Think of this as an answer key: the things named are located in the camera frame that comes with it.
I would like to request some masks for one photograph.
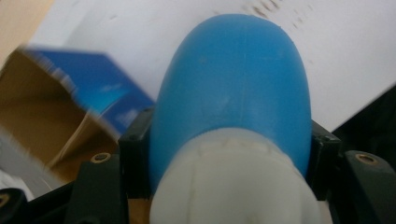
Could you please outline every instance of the metal screw head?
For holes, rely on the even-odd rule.
[[[110,160],[110,158],[111,158],[111,155],[109,153],[102,152],[102,153],[94,155],[91,158],[91,162],[93,162],[93,163],[101,163],[101,162]]]
[[[367,165],[376,165],[378,160],[370,155],[358,153],[355,155],[356,159],[360,162],[363,162]]]
[[[0,208],[6,205],[9,201],[9,195],[4,193],[0,194]]]

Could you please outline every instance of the white paper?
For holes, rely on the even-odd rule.
[[[312,117],[329,131],[396,83],[393,0],[55,1],[31,43],[107,52],[153,98],[199,22],[243,13],[280,25],[304,61]]]

